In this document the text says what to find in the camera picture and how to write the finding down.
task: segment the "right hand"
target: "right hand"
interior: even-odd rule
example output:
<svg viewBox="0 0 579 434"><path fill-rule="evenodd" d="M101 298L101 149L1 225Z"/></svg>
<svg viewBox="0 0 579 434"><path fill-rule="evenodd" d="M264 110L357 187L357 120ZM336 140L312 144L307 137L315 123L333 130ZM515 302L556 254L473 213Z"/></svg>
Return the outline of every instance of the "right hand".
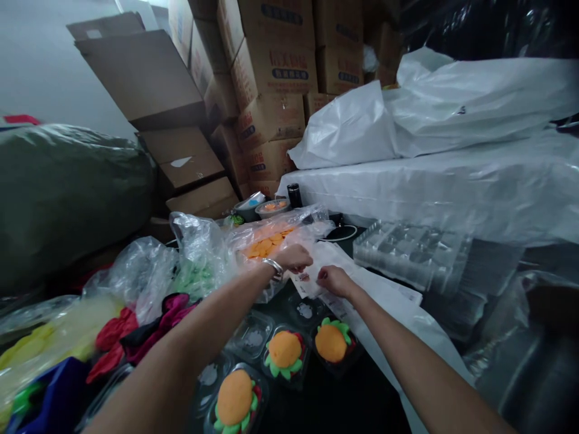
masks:
<svg viewBox="0 0 579 434"><path fill-rule="evenodd" d="M335 265L323 266L318 273L317 283L332 294L347 300L350 299L357 288L357 285L346 274L344 269Z"/></svg>

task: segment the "white wall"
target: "white wall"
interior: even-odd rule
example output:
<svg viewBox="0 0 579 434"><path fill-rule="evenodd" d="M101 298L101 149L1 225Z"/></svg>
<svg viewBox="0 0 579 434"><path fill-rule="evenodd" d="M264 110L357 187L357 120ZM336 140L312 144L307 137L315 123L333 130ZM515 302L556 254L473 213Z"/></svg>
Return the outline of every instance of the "white wall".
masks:
<svg viewBox="0 0 579 434"><path fill-rule="evenodd" d="M117 13L115 0L0 0L0 114L134 140L65 27Z"/></svg>

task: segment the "plastic clamshell container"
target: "plastic clamshell container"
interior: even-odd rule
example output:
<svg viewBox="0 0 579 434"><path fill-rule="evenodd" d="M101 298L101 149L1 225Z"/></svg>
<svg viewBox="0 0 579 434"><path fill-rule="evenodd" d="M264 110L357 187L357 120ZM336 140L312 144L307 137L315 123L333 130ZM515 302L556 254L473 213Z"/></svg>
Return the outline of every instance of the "plastic clamshell container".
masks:
<svg viewBox="0 0 579 434"><path fill-rule="evenodd" d="M267 206L270 204L274 204L276 206L276 208L273 210L267 210ZM275 200L272 200L269 202L262 203L257 208L255 208L255 212L258 214L258 216L262 220L265 220L269 217L273 217L275 215L284 213L284 212L289 211L289 210L290 210L290 200L289 199L275 199Z"/></svg>
<svg viewBox="0 0 579 434"><path fill-rule="evenodd" d="M255 381L255 385L259 386L259 388L261 389L261 399L259 400L258 409L255 411L255 415L249 422L248 427L245 429L245 431L242 432L242 434L248 434L250 432L255 433L259 429L259 424L261 423L261 419L263 419L264 416L265 407L267 406L267 403L270 399L270 390L267 385L267 381L263 377L263 375L257 372L251 366L247 365L246 363L238 363L233 367L231 371L227 373L227 375L237 370L244 370L245 372L247 372L249 377L253 381ZM203 423L204 434L219 433L219 431L215 430L215 428L213 427L215 421L217 420L217 417L215 416L215 406L217 405L217 398L218 393L216 394L215 398L211 401L209 410L207 411L207 414L205 416L205 422Z"/></svg>
<svg viewBox="0 0 579 434"><path fill-rule="evenodd" d="M306 332L319 323L327 312L326 306L320 300L301 298L298 292L288 298L287 307L291 320Z"/></svg>
<svg viewBox="0 0 579 434"><path fill-rule="evenodd" d="M103 387L103 390L97 395L93 402L90 403L89 408L84 413L80 423L76 426L74 432L80 433L84 430L90 422L94 419L97 413L101 410L104 403L115 393L121 383L134 371L134 368L129 365L123 365L118 368L109 378L109 381Z"/></svg>
<svg viewBox="0 0 579 434"><path fill-rule="evenodd" d="M253 363L259 359L274 325L271 317L251 310L229 339L226 349L247 363Z"/></svg>
<svg viewBox="0 0 579 434"><path fill-rule="evenodd" d="M273 337L279 332L299 333L302 336L303 348L302 348L302 355L300 356L300 358L302 359L302 369L297 371L289 381L286 380L281 374L279 374L277 377L274 377L269 367L265 366L265 360L270 353L268 349L265 350L265 353L261 358L261 369L265 373L265 375L267 375L269 378L273 379L277 383L284 385L288 389L301 392L303 390L303 382L306 377L306 370L308 369L309 354L310 354L309 347L311 344L309 341L309 336L306 333L301 332L296 327L293 327L289 324L279 324L274 330L273 334L271 335L271 338L273 339Z"/></svg>
<svg viewBox="0 0 579 434"><path fill-rule="evenodd" d="M325 318L329 318L330 321L335 321L338 319L334 315L326 315ZM321 364L324 365L326 370L328 370L336 379L339 380L352 367L352 365L354 365L358 361L358 359L362 356L362 354L364 354L364 347L362 346L358 338L350 330L348 332L348 336L350 336L352 343L355 345L353 347L351 345L348 347L348 349L346 350L346 355L344 356L344 359L340 363L328 362L320 355L320 353L318 353L318 349L315 346L315 336L318 334L318 327L321 326L321 322L323 320L324 318L322 318L318 322L318 324L316 324L314 328L312 328L309 334L310 339L312 341L312 348L314 349L315 355L318 356L318 359L320 359Z"/></svg>
<svg viewBox="0 0 579 434"><path fill-rule="evenodd" d="M205 416L232 365L233 357L222 351L199 375L193 396L194 417L199 419Z"/></svg>

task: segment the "black plastic sheet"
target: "black plastic sheet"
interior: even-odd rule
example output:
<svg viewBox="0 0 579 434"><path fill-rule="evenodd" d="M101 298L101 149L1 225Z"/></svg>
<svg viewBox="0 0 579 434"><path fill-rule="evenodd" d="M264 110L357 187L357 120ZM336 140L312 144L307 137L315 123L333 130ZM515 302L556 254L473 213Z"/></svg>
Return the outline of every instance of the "black plastic sheet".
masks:
<svg viewBox="0 0 579 434"><path fill-rule="evenodd" d="M400 30L409 51L426 45L457 60L578 58L579 26L571 4L565 0L402 0Z"/></svg>

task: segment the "hand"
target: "hand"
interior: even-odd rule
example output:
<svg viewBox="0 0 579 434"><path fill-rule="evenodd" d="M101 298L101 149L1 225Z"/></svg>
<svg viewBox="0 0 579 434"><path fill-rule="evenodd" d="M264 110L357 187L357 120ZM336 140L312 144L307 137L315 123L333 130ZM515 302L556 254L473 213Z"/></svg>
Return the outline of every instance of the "hand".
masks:
<svg viewBox="0 0 579 434"><path fill-rule="evenodd" d="M318 285L332 294L350 300L358 285L346 274L343 268L335 265L323 266L318 274Z"/></svg>
<svg viewBox="0 0 579 434"><path fill-rule="evenodd" d="M309 252L301 244L292 244L280 250L272 256L272 259L277 262L284 271L289 269L294 274L301 273L304 268L314 263Z"/></svg>

